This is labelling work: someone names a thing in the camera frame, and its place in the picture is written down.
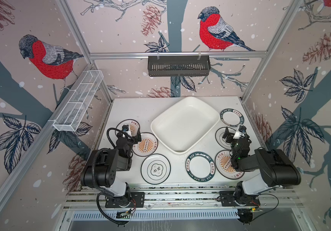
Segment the white plastic bin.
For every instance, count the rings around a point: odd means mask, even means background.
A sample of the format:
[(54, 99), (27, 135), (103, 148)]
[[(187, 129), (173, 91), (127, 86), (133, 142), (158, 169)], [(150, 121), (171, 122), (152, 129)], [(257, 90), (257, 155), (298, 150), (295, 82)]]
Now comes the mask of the white plastic bin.
[(219, 122), (219, 113), (196, 97), (186, 97), (156, 117), (151, 131), (168, 150), (183, 155)]

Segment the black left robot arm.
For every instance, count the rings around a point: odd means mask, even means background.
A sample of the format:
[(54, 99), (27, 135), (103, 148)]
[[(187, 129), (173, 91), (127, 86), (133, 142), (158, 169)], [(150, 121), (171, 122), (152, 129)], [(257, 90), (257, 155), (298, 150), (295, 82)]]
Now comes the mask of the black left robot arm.
[(92, 151), (80, 176), (82, 186), (99, 191), (106, 197), (106, 208), (134, 208), (139, 199), (132, 195), (128, 183), (116, 177), (119, 171), (129, 171), (132, 166), (133, 146), (141, 141), (140, 130), (109, 128), (107, 139), (112, 148)]

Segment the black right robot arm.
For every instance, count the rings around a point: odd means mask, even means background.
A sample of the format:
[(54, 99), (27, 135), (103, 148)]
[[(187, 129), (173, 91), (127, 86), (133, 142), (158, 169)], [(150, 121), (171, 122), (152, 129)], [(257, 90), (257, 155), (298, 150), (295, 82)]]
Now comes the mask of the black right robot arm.
[(230, 166), (238, 173), (259, 170), (259, 175), (242, 182), (235, 187), (234, 201), (240, 206), (251, 202), (254, 197), (277, 187), (296, 186), (301, 183), (301, 175), (281, 149), (267, 151), (264, 148), (254, 150), (250, 155), (250, 136), (246, 127), (238, 130), (225, 127), (222, 141), (228, 148)]

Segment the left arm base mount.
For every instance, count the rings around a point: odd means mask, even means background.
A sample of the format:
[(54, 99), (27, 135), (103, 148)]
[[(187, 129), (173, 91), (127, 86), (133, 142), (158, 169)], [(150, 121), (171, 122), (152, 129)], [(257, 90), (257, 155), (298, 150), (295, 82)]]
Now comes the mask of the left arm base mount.
[(143, 208), (144, 199), (144, 192), (131, 192), (121, 197), (107, 198), (105, 208)]

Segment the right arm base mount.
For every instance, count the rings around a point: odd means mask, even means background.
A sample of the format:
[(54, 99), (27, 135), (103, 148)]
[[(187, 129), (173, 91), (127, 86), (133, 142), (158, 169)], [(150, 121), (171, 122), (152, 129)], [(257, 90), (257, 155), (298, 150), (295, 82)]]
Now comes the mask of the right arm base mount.
[(222, 207), (260, 207), (258, 196), (253, 195), (235, 195), (233, 191), (219, 192), (219, 201)]

